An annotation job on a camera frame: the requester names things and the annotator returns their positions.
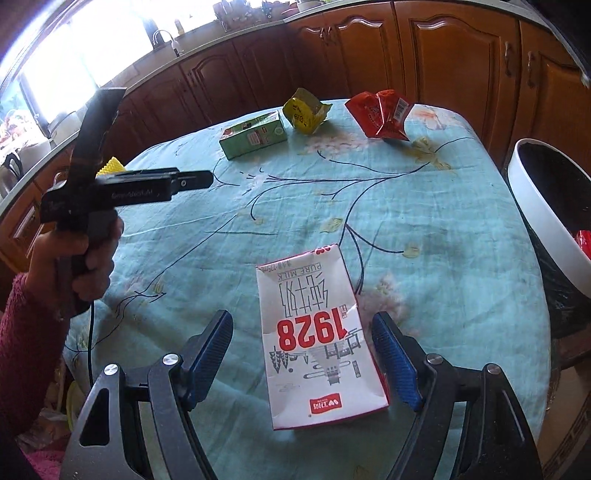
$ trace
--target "green juice box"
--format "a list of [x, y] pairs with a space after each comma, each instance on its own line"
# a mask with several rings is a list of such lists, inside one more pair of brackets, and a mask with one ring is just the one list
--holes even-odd
[[265, 113], [226, 128], [220, 145], [228, 160], [287, 140], [279, 112]]

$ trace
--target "metal screw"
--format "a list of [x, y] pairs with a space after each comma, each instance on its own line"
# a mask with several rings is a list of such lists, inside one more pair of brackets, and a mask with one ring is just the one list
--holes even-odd
[[491, 375], [498, 375], [501, 373], [501, 367], [499, 367], [497, 364], [488, 364], [486, 366], [486, 371]]
[[174, 365], [176, 362], [178, 362], [178, 355], [176, 353], [164, 355], [164, 358], [162, 359], [164, 365]]
[[119, 367], [115, 364], [109, 364], [105, 367], [105, 375], [115, 375]]
[[443, 357], [439, 353], [430, 353], [427, 355], [427, 362], [432, 365], [441, 365], [443, 363]]

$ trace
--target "tablecloth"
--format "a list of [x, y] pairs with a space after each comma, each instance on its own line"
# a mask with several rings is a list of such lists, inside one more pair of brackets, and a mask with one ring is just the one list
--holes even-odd
[[[416, 105], [405, 124], [411, 142], [386, 142], [367, 139], [343, 103], [334, 102], [315, 135], [283, 119], [287, 142], [235, 160], [219, 145], [227, 122], [128, 165], [209, 169], [215, 182], [120, 209], [126, 227], [112, 284], [96, 302], [94, 372], [111, 362], [149, 365], [200, 333], [217, 309], [230, 311], [232, 342], [191, 414], [221, 480], [381, 479], [404, 443], [414, 414], [397, 399], [348, 423], [271, 428], [255, 265], [332, 243], [362, 316], [389, 311], [453, 365], [500, 364], [534, 437], [540, 432], [548, 311], [533, 248], [495, 165], [453, 112]], [[82, 386], [88, 322], [73, 319], [65, 351]], [[453, 466], [462, 418], [458, 404], [438, 479]]]

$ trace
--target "yellow sponge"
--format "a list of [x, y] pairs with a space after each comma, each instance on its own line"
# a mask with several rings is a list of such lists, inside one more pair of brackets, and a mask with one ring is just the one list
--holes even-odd
[[105, 175], [106, 173], [118, 173], [120, 171], [125, 171], [125, 167], [121, 164], [119, 160], [115, 157], [112, 157], [103, 168], [99, 170], [97, 175]]

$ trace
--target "red sleeve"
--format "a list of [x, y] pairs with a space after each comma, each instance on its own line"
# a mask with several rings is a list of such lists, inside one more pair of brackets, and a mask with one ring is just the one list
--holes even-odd
[[25, 278], [14, 279], [0, 322], [0, 413], [15, 436], [39, 415], [70, 326], [25, 291]]

